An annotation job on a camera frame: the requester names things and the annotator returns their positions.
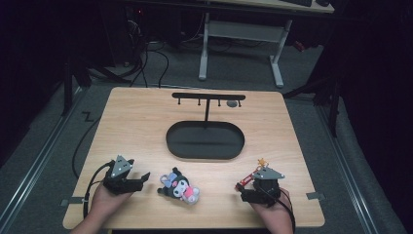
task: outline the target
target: cable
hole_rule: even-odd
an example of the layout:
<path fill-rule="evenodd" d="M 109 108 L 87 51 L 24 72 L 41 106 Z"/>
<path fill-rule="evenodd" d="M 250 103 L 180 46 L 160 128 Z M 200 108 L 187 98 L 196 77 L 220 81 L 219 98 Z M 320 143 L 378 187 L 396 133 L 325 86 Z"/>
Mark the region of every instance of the cable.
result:
<path fill-rule="evenodd" d="M 145 58 L 145 63 L 143 63 L 143 66 L 142 66 L 142 68 L 140 69 L 140 71 L 139 71 L 139 72 L 134 76 L 134 78 L 131 80 L 130 87 L 133 86 L 134 81 L 136 81 L 137 77 L 140 75 L 140 73 L 143 72 L 143 70 L 144 70 L 145 67 L 146 67 L 146 64 L 148 63 L 148 45 L 146 45 L 146 47 L 145 47 L 145 56 L 146 56 L 146 58 Z M 148 83 L 147 83 L 147 81 L 146 81 L 145 76 L 143 76 L 143 81 L 145 82 L 146 88 L 148 88 Z"/>
<path fill-rule="evenodd" d="M 291 209 L 284 202 L 280 201 L 279 198 L 273 197 L 271 194 L 269 194 L 267 191 L 265 191 L 261 186 L 258 186 L 258 187 L 262 192 L 264 192 L 270 198 L 274 199 L 277 203 L 280 203 L 288 211 L 289 218 L 291 219 L 292 233 L 294 233 L 295 232 L 295 216 L 294 216 L 294 212 L 292 211 L 291 200 L 286 195 L 286 193 L 280 189 L 280 192 L 282 192 L 285 195 L 285 197 L 288 199 L 289 205 L 291 205 Z"/>
<path fill-rule="evenodd" d="M 95 184 L 101 183 L 101 182 L 103 182 L 103 180 L 95 181 L 95 182 L 92 183 L 92 185 L 95 185 Z"/>
<path fill-rule="evenodd" d="M 196 44 L 195 46 L 185 45 L 185 44 L 189 44 L 189 43 L 194 43 L 194 42 L 196 42 L 197 40 L 200 40 L 200 39 L 202 39 L 202 37 L 193 39 L 193 40 L 191 40 L 191 41 L 185 41 L 184 43 L 180 44 L 180 46 L 181 46 L 181 47 L 188 48 L 188 49 L 198 49 L 198 48 L 201 48 L 201 47 L 203 46 L 203 43 L 202 43 L 202 42 L 199 43 L 198 45 Z"/>
<path fill-rule="evenodd" d="M 197 37 L 197 36 L 200 34 L 201 28 L 203 27 L 203 22 L 204 22 L 205 17 L 206 17 L 206 14 L 203 13 L 203 16 L 202 16 L 201 22 L 200 22 L 200 26 L 198 27 L 198 30 L 197 30 L 197 32 L 195 32 L 194 36 L 191 37 L 188 40 L 182 41 L 181 43 L 190 42 L 190 41 L 193 41 L 193 40 L 198 40 L 199 38 L 203 38 L 202 36 L 199 36 L 199 37 Z"/>
<path fill-rule="evenodd" d="M 164 55 L 164 54 L 161 53 L 161 52 L 158 52 L 158 51 L 149 51 L 149 52 L 157 53 L 157 54 L 163 56 L 163 57 L 167 60 L 167 67 L 165 67 L 164 72 L 162 73 L 161 77 L 160 77 L 159 80 L 158 80 L 158 88 L 161 89 L 161 81 L 162 81 L 162 79 L 164 78 L 164 75 L 165 75 L 165 73 L 167 73 L 167 70 L 168 70 L 168 68 L 169 68 L 169 59 L 168 59 L 168 57 L 167 57 L 166 55 Z"/>
<path fill-rule="evenodd" d="M 226 52 L 229 49 L 232 48 L 233 44 L 230 42 L 231 39 L 228 38 L 215 38 L 215 40 L 210 40 L 211 42 L 215 42 L 218 46 L 223 46 L 226 44 L 227 48 L 223 49 L 223 50 L 214 50 L 210 45 L 208 45 L 208 49 L 217 53 L 222 53 L 222 52 Z"/>
<path fill-rule="evenodd" d="M 92 128 L 94 127 L 94 125 L 100 120 L 100 118 L 101 118 L 101 116 L 100 116 L 99 118 L 97 118 L 97 119 L 94 121 L 94 123 L 89 126 L 88 130 L 83 134 L 83 136 L 82 136 L 82 138 L 80 139 L 78 145 L 76 146 L 75 152 L 73 153 L 73 156 L 72 156 L 72 172 L 73 172 L 73 174 L 75 175 L 75 177 L 76 177 L 77 179 L 79 179 L 79 175 L 77 174 L 76 169 L 75 169 L 75 158 L 76 158 L 76 154 L 77 154 L 77 152 L 78 152 L 78 150 L 79 150 L 79 148 L 80 148 L 80 145 L 82 144 L 83 140 L 85 139 L 86 135 L 91 131 L 91 129 L 92 129 Z"/>
<path fill-rule="evenodd" d="M 160 48 L 157 49 L 151 49 L 150 51 L 161 51 L 165 47 L 165 42 L 159 42 L 162 43 Z M 158 42 L 150 42 L 149 44 L 158 44 Z"/>
<path fill-rule="evenodd" d="M 148 84 L 149 87 L 159 87 L 158 84 Z M 210 90 L 210 88 L 202 87 L 190 87 L 190 86 L 179 86 L 179 85 L 161 85 L 161 88 L 173 88 L 173 89 L 190 89 L 190 90 Z"/>
<path fill-rule="evenodd" d="M 119 76 L 121 78 L 125 78 L 127 76 L 130 76 L 130 75 L 134 74 L 139 68 L 140 68 L 140 62 L 138 61 L 136 63 L 136 65 L 131 70 L 126 71 L 125 73 L 119 74 L 117 76 Z M 97 78 L 97 79 L 101 79 L 101 80 L 107 79 L 107 76 L 98 75 L 98 74 L 94 73 L 91 70 L 88 70 L 88 73 L 89 73 L 89 75 L 91 75 L 91 76 L 93 76 L 94 78 Z"/>
<path fill-rule="evenodd" d="M 232 40 L 230 43 L 235 44 L 235 45 L 239 45 L 239 46 L 249 47 L 249 48 L 255 48 L 255 47 L 262 46 L 263 44 L 269 44 L 269 42 L 264 42 L 264 41 L 256 42 L 255 41 L 253 45 L 248 45 L 246 43 L 240 43 L 240 42 L 237 42 L 237 41 L 238 40 Z"/>

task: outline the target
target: wooden board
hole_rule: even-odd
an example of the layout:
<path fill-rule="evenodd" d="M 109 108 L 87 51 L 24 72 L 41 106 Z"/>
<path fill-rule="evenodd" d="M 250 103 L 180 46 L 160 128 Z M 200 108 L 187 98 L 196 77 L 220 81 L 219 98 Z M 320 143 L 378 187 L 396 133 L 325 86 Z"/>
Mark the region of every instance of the wooden board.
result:
<path fill-rule="evenodd" d="M 313 12 L 313 13 L 334 13 L 334 8 L 329 4 L 327 7 L 319 5 L 313 0 L 311 7 L 300 6 L 297 4 L 287 3 L 280 0 L 209 0 L 210 2 L 239 4 L 266 8 L 279 8 L 293 11 Z"/>
<path fill-rule="evenodd" d="M 167 147 L 166 133 L 182 120 L 204 120 L 206 102 L 177 99 L 173 92 L 245 95 L 242 107 L 226 101 L 211 101 L 209 120 L 237 125 L 245 136 L 241 154 L 229 161 L 182 160 Z M 263 223 L 248 203 L 242 201 L 235 184 L 252 173 L 258 159 L 285 175 L 281 187 L 290 192 L 297 226 L 322 226 L 324 217 L 284 100 L 276 92 L 173 90 L 115 88 L 107 101 L 94 141 L 74 190 L 83 197 L 94 172 L 118 154 L 134 159 L 129 178 L 150 172 L 142 191 L 136 192 L 111 218 L 107 228 L 251 228 Z M 193 186 L 201 189 L 199 202 L 190 206 L 157 193 L 160 176 L 177 167 Z M 101 172 L 96 179 L 102 179 Z M 82 220 L 81 204 L 71 204 L 63 221 L 71 229 Z"/>

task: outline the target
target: black cable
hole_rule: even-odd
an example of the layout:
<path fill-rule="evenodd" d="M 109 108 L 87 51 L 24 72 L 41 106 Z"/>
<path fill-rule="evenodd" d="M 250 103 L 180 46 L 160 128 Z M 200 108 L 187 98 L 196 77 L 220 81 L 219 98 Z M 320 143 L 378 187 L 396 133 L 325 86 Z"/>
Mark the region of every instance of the black cable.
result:
<path fill-rule="evenodd" d="M 169 68 L 169 59 L 168 59 L 168 57 L 167 57 L 165 54 L 163 54 L 163 53 L 161 53 L 161 52 L 158 52 L 158 51 L 149 51 L 149 52 L 157 53 L 157 54 L 163 56 L 163 57 L 167 60 L 167 67 L 165 67 L 164 72 L 162 73 L 161 77 L 160 77 L 159 80 L 158 80 L 158 88 L 161 89 L 161 81 L 162 81 L 162 79 L 164 78 L 164 75 L 165 75 L 165 73 L 167 73 L 167 70 L 168 70 L 168 68 Z"/>
<path fill-rule="evenodd" d="M 101 182 L 103 182 L 103 180 L 95 181 L 94 183 L 92 183 L 92 185 L 97 184 L 97 183 L 101 183 Z"/>
<path fill-rule="evenodd" d="M 140 68 L 140 62 L 138 61 L 137 64 L 131 70 L 126 71 L 125 73 L 119 74 L 117 76 L 119 76 L 121 78 L 125 78 L 127 76 L 130 76 L 130 75 L 134 74 L 137 70 L 139 70 L 139 68 Z M 107 79 L 107 76 L 98 75 L 98 74 L 92 72 L 91 70 L 88 70 L 88 72 L 89 72 L 89 75 L 93 76 L 94 78 L 97 78 L 97 79 L 100 79 L 100 80 Z"/>
<path fill-rule="evenodd" d="M 203 16 L 201 17 L 200 25 L 198 26 L 198 30 L 194 33 L 194 36 L 192 36 L 191 38 L 187 40 L 181 41 L 180 43 L 181 45 L 183 45 L 183 43 L 185 42 L 191 42 L 194 40 L 198 40 L 200 38 L 204 38 L 203 36 L 199 36 L 199 34 L 200 34 L 201 29 L 203 28 L 205 18 L 206 18 L 206 14 L 203 13 Z"/>
<path fill-rule="evenodd" d="M 145 67 L 146 67 L 146 64 L 148 63 L 148 45 L 146 45 L 146 47 L 145 47 L 145 56 L 146 56 L 145 62 L 143 63 L 143 66 L 142 66 L 142 68 L 140 69 L 140 71 L 139 71 L 139 72 L 134 76 L 134 78 L 131 80 L 130 87 L 133 86 L 133 83 L 136 81 L 136 79 L 137 79 L 137 77 L 140 75 L 140 73 L 143 72 L 143 70 L 144 70 Z M 143 76 L 143 81 L 145 82 L 146 88 L 148 88 L 148 83 L 147 83 L 146 78 L 145 78 L 144 76 Z"/>
<path fill-rule="evenodd" d="M 156 49 L 151 49 L 150 51 L 161 51 L 165 47 L 165 42 L 161 42 L 162 46 Z"/>
<path fill-rule="evenodd" d="M 197 38 L 197 39 L 193 39 L 193 40 L 191 40 L 191 41 L 182 42 L 182 43 L 180 44 L 180 46 L 185 47 L 185 48 L 188 48 L 188 49 L 198 49 L 198 48 L 201 48 L 201 47 L 204 45 L 202 42 L 201 42 L 201 43 L 198 43 L 198 45 L 196 45 L 196 46 L 187 46 L 187 45 L 186 45 L 186 44 L 189 44 L 189 43 L 195 43 L 197 40 L 200 40 L 200 39 L 202 39 L 202 37 Z"/>
<path fill-rule="evenodd" d="M 100 118 L 101 118 L 101 117 L 97 118 L 97 119 L 94 121 L 94 123 L 89 126 L 88 130 L 83 134 L 83 136 L 82 136 L 82 138 L 80 139 L 78 145 L 76 146 L 75 152 L 73 153 L 73 156 L 72 156 L 72 172 L 73 172 L 73 174 L 75 175 L 76 178 L 79 178 L 79 175 L 77 174 L 76 169 L 75 169 L 75 158 L 76 158 L 76 154 L 77 154 L 77 152 L 78 152 L 78 150 L 79 150 L 79 148 L 80 148 L 80 145 L 82 144 L 83 140 L 85 139 L 86 135 L 91 131 L 91 129 L 94 127 L 94 125 L 95 125 L 97 122 L 99 122 Z"/>
<path fill-rule="evenodd" d="M 86 190 L 85 197 L 83 199 L 83 218 L 85 218 L 88 215 L 89 212 L 89 197 L 91 196 L 91 187 L 94 185 L 94 179 L 96 178 L 97 174 L 100 173 L 104 168 L 106 167 L 111 167 L 112 165 L 115 164 L 115 161 L 110 161 L 109 163 L 106 163 L 102 165 L 97 171 L 94 173 L 94 176 L 92 176 L 91 181 L 89 182 L 88 189 Z"/>
<path fill-rule="evenodd" d="M 279 198 L 276 198 L 274 196 L 272 196 L 271 194 L 269 194 L 267 191 L 265 191 L 261 186 L 258 186 L 259 189 L 264 192 L 267 196 L 269 196 L 270 198 L 274 199 L 277 203 L 280 203 L 288 212 L 289 214 L 289 218 L 291 219 L 291 225 L 292 225 L 292 233 L 295 232 L 295 216 L 294 216 L 294 212 L 292 211 L 292 203 L 291 200 L 289 199 L 289 197 L 286 195 L 286 193 L 284 191 L 282 191 L 280 189 L 280 191 L 285 195 L 285 197 L 288 199 L 289 205 L 291 205 L 291 209 L 282 201 L 280 201 Z"/>
<path fill-rule="evenodd" d="M 264 42 L 264 41 L 259 41 L 259 42 L 254 42 L 253 45 L 248 45 L 247 43 L 240 43 L 237 42 L 237 40 L 232 40 L 230 43 L 234 44 L 234 45 L 238 45 L 238 46 L 243 46 L 243 47 L 248 47 L 248 48 L 255 48 L 255 47 L 259 47 L 261 45 L 268 44 L 268 42 Z"/>
<path fill-rule="evenodd" d="M 233 46 L 233 44 L 231 42 L 229 42 L 228 40 L 230 39 L 223 39 L 223 38 L 219 38 L 219 39 L 215 39 L 213 40 L 213 42 L 215 42 L 216 45 L 218 46 L 223 46 L 226 44 L 227 48 L 223 49 L 223 50 L 214 50 L 211 45 L 208 45 L 207 48 L 211 51 L 217 52 L 217 53 L 222 53 L 222 52 L 226 52 L 228 50 L 230 50 Z"/>

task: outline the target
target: plush toy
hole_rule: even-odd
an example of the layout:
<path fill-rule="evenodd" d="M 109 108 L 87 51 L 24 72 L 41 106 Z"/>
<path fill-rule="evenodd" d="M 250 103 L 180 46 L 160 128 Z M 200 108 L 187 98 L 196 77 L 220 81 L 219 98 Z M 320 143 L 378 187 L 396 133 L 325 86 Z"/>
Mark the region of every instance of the plush toy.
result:
<path fill-rule="evenodd" d="M 173 168 L 169 175 L 162 175 L 160 178 L 163 188 L 158 188 L 158 193 L 169 197 L 180 199 L 189 205 L 194 205 L 200 197 L 200 189 L 192 187 L 178 168 Z"/>

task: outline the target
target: robotic hand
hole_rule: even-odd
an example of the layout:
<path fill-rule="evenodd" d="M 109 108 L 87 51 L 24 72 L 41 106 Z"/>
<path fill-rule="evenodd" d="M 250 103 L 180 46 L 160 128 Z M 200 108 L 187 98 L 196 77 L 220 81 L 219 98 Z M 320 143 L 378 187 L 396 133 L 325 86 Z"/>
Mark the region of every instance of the robotic hand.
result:
<path fill-rule="evenodd" d="M 127 161 L 124 157 L 118 155 L 116 162 L 111 162 L 111 166 L 103 180 L 103 185 L 115 195 L 141 191 L 143 183 L 148 180 L 150 173 L 140 179 L 127 179 L 133 162 L 133 159 Z"/>
<path fill-rule="evenodd" d="M 262 167 L 247 178 L 253 180 L 254 189 L 245 189 L 245 179 L 236 184 L 236 189 L 241 192 L 241 198 L 244 202 L 267 204 L 268 207 L 274 206 L 281 196 L 281 190 L 278 179 L 284 178 L 284 175 L 268 167 Z"/>
<path fill-rule="evenodd" d="M 94 173 L 83 200 L 83 217 L 86 217 L 89 212 L 89 197 L 94 179 L 97 174 L 106 167 L 110 168 L 103 179 L 103 185 L 113 194 L 119 195 L 142 190 L 143 183 L 148 180 L 150 173 L 142 176 L 140 179 L 127 179 L 132 164 L 133 160 L 127 161 L 124 157 L 118 155 L 116 161 L 112 160 L 104 164 Z"/>

